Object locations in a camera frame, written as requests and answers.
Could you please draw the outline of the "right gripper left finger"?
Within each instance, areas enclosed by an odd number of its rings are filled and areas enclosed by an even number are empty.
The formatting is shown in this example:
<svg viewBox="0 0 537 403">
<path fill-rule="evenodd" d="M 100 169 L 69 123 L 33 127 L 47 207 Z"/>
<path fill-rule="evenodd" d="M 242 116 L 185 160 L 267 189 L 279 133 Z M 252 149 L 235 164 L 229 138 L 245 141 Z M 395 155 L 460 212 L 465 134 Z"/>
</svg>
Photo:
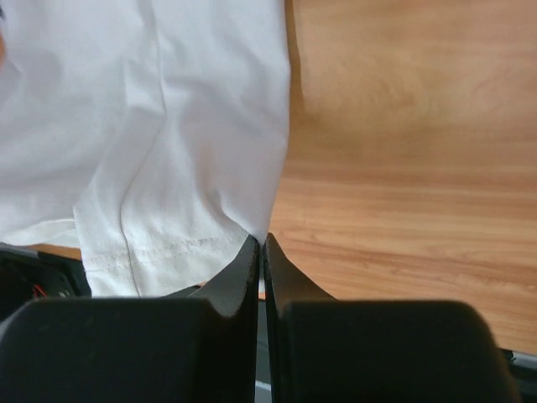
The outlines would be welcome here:
<svg viewBox="0 0 537 403">
<path fill-rule="evenodd" d="M 1 326 L 4 402 L 251 402 L 256 239 L 187 296 L 49 298 Z"/>
</svg>

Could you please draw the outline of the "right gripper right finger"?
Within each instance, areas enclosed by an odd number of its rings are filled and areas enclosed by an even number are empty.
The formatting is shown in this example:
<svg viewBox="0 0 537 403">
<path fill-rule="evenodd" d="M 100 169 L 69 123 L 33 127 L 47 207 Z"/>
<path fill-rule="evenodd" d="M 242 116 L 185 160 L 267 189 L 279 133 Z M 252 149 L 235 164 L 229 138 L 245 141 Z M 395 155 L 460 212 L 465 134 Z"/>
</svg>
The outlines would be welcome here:
<svg viewBox="0 0 537 403">
<path fill-rule="evenodd" d="M 263 247 L 276 402 L 518 402 L 493 335 L 459 301 L 340 301 Z"/>
</svg>

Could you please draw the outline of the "green and white raglan t-shirt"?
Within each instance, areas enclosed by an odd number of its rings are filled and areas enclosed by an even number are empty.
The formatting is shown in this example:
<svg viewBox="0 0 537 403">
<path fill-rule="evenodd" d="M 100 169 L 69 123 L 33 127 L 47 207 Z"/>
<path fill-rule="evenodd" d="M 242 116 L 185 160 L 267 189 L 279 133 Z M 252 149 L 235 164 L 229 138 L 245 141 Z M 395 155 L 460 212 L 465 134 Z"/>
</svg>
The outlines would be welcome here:
<svg viewBox="0 0 537 403">
<path fill-rule="evenodd" d="M 289 138 L 281 1 L 4 1 L 1 240 L 164 296 L 266 239 Z"/>
</svg>

